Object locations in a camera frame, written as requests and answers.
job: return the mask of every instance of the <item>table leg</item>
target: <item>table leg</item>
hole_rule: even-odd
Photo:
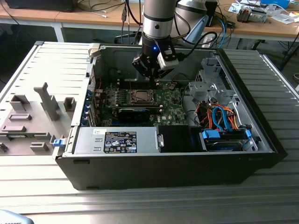
[[[294,54],[297,53],[297,51],[299,50],[299,43],[297,44],[297,46],[294,48],[294,50],[292,50],[290,53],[287,54],[286,59],[284,57],[284,59],[282,60],[279,70],[282,71],[284,69],[284,67],[286,66],[286,64],[289,62],[289,60],[293,57]]]
[[[253,46],[252,46],[252,50],[256,50],[257,49],[257,47],[258,47],[258,45],[262,42],[263,40],[257,40],[254,44],[253,44]]]
[[[60,22],[54,22],[54,23],[52,23],[52,27],[55,30],[57,41],[58,42],[65,42],[65,36],[64,36],[64,31],[63,31],[62,23],[60,23]]]

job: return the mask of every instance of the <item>power supply label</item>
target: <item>power supply label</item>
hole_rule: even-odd
[[[104,153],[137,153],[136,132],[106,132]]]

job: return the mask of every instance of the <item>green circuit board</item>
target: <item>green circuit board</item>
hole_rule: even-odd
[[[120,91],[115,84],[108,84],[103,87],[100,105],[97,108],[100,114],[98,126],[156,126],[156,125],[186,125],[186,117],[184,116],[183,108],[180,104],[180,88],[169,89],[170,83],[160,83],[156,90],[151,90],[152,96],[155,98],[154,104],[156,107],[162,105],[162,112],[159,108],[153,113],[150,113],[149,121],[144,123],[122,124],[118,120],[117,112],[119,110],[118,102],[115,100]],[[125,91],[124,98],[127,100],[127,92]]]

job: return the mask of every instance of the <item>black cable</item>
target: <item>black cable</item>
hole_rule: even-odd
[[[290,51],[290,49],[293,47],[293,45],[294,45],[294,43],[296,42],[298,36],[299,36],[299,32],[297,33],[296,38],[294,39],[293,43],[291,44],[290,48],[288,49],[288,51],[286,52],[284,58],[282,59],[281,64],[280,64],[280,67],[279,67],[279,68],[280,68],[279,70],[282,70],[282,69],[285,67],[285,65],[286,65],[286,63],[287,63],[287,62],[285,62],[285,57],[289,54],[289,51]]]
[[[121,26],[121,44],[123,44],[123,26],[125,25],[125,22],[122,22],[122,26]]]
[[[279,43],[279,45],[280,45],[281,47],[283,47],[285,50],[289,50],[289,49],[285,48],[285,46],[282,45],[282,43],[281,43],[280,41],[278,41],[278,43]]]
[[[120,3],[120,4],[117,4],[117,5],[114,5],[114,6],[109,6],[109,7],[107,7],[107,8],[97,9],[97,10],[86,10],[86,9],[81,8],[81,7],[79,6],[79,4],[77,4],[77,7],[78,7],[79,9],[81,9],[82,11],[85,11],[85,12],[98,12],[98,11],[102,11],[102,10],[110,9],[110,8],[113,8],[113,7],[121,6],[121,5],[123,5],[123,4],[125,4],[125,2]]]
[[[123,27],[125,25],[125,21],[127,20],[127,4],[125,4],[122,14],[121,14],[121,21],[122,21],[122,26],[121,26],[121,44],[123,44]]]
[[[4,83],[4,84],[7,84],[6,82],[2,81],[1,79],[0,79],[0,82],[2,82],[2,83]]]
[[[126,0],[127,6],[128,6],[128,10],[130,12],[131,17],[133,18],[133,20],[135,21],[135,23],[137,23],[139,26],[142,26],[142,22],[138,22],[137,19],[134,17],[130,5],[129,5],[129,0]]]
[[[18,21],[17,20],[15,20],[14,19],[14,17],[4,8],[4,5],[3,5],[3,3],[2,3],[2,1],[0,0],[0,2],[1,2],[1,5],[2,5],[2,8],[5,10],[5,12],[7,12],[7,14],[16,22],[16,24],[18,24],[19,25],[19,23],[18,23]]]
[[[228,46],[229,46],[230,40],[232,39],[232,33],[233,33],[233,31],[234,31],[234,29],[232,30],[231,27],[228,27],[228,28],[229,28],[229,30],[230,30],[230,34],[228,35],[228,36],[230,36],[230,38],[229,38],[229,40],[228,40],[228,44],[227,44],[226,48],[228,48]]]
[[[209,34],[214,34],[215,37],[214,37],[212,40],[208,41],[208,42],[205,42],[205,43],[201,43],[201,44],[200,44],[200,42],[205,38],[205,36],[207,36],[207,35],[209,35]],[[203,34],[203,35],[200,37],[200,39],[196,42],[196,44],[194,45],[194,47],[190,50],[190,52],[189,52],[188,54],[185,55],[185,58],[187,58],[188,56],[190,56],[190,54],[192,54],[192,52],[196,49],[196,47],[197,47],[198,45],[204,45],[204,44],[207,44],[207,43],[211,43],[211,42],[213,42],[216,38],[217,38],[217,33],[214,32],[214,31],[207,32],[207,33]]]
[[[290,42],[288,42],[288,44],[283,43],[282,41],[278,41],[278,42],[282,43],[283,45],[287,46],[288,48],[290,47],[290,44],[289,44]]]
[[[139,20],[141,23],[141,0],[139,0]]]
[[[178,18],[180,18],[180,19],[181,19],[181,20],[188,26],[188,32],[187,32],[186,34],[184,34],[184,35],[181,35],[180,32],[179,32],[179,30],[178,30],[178,24],[177,24],[176,16],[177,16]],[[191,44],[191,45],[194,45],[194,43],[189,42],[189,41],[187,41],[187,40],[184,38],[184,37],[187,36],[187,35],[190,33],[190,31],[191,31],[190,24],[187,22],[187,20],[185,20],[182,16],[180,16],[177,12],[175,12],[175,15],[174,15],[174,23],[175,23],[176,30],[177,30],[179,36],[177,36],[177,37],[173,37],[172,40],[182,39],[182,40],[185,41],[186,43]]]
[[[107,2],[104,2],[104,3],[97,3],[97,4],[94,4],[94,5],[92,5],[92,6],[90,6],[90,10],[92,10],[94,7],[96,7],[96,6],[100,6],[100,5],[105,5],[105,4],[108,4],[108,3],[110,3],[112,0],[109,0],[109,1],[107,1]]]
[[[218,39],[219,39],[220,35],[222,34],[222,32],[224,31],[222,24],[221,24],[221,28],[222,28],[222,30],[219,33],[218,37],[216,38],[215,42],[212,44],[211,48],[214,46],[214,44],[215,44],[215,48],[217,47],[217,44],[220,44],[220,42],[218,42]]]
[[[174,79],[174,77],[177,76],[177,75],[182,75],[182,76],[184,76],[186,79],[188,79],[189,81],[191,81],[190,78],[189,78],[187,75],[185,75],[184,73],[182,73],[182,72],[179,72],[179,73],[177,73],[177,74],[174,74],[174,75],[172,76],[171,80],[174,81],[173,79]]]
[[[219,11],[220,11],[219,14],[222,16],[222,21],[225,22],[225,23],[227,23],[227,19],[226,19],[225,16],[223,15],[221,8],[219,7],[219,5],[217,5],[217,7],[219,8]]]
[[[138,32],[139,32],[140,29],[141,29],[141,26],[139,26],[138,30],[135,33],[133,44],[136,44],[136,42],[137,42],[137,36],[138,36]]]

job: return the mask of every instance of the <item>gray plastic part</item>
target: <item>gray plastic part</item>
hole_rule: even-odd
[[[34,87],[34,91],[39,94],[39,96],[42,99],[43,107],[48,112],[51,120],[57,120],[58,114],[56,112],[57,108],[57,101],[55,100],[55,97],[48,94],[47,91],[48,84],[44,83],[41,87]]]
[[[51,139],[51,135],[49,132],[47,132],[45,134],[35,134],[34,137],[38,140],[50,140]]]
[[[11,121],[26,121],[31,120],[32,117],[28,113],[12,113],[8,117]]]
[[[25,126],[4,126],[2,128],[2,131],[4,131],[4,132],[25,132],[26,128],[25,128]]]
[[[28,104],[29,101],[27,100],[25,95],[14,95],[9,103],[13,107],[14,111],[25,112],[26,110],[23,104]]]
[[[6,134],[0,134],[0,141],[10,141],[10,138]]]
[[[45,142],[32,142],[30,148],[33,152],[44,152],[49,150]]]
[[[44,43],[44,41],[36,41],[35,43],[34,43],[34,45],[43,45],[43,43]]]
[[[8,150],[8,147],[4,143],[0,142],[0,150],[6,152]]]
[[[50,144],[53,144],[55,139],[56,139],[55,135],[52,135],[52,137],[50,138]]]
[[[34,224],[30,218],[7,210],[0,210],[0,218],[1,223]]]
[[[64,99],[64,107],[65,111],[72,112],[75,111],[76,108],[76,101],[74,97],[66,97]]]

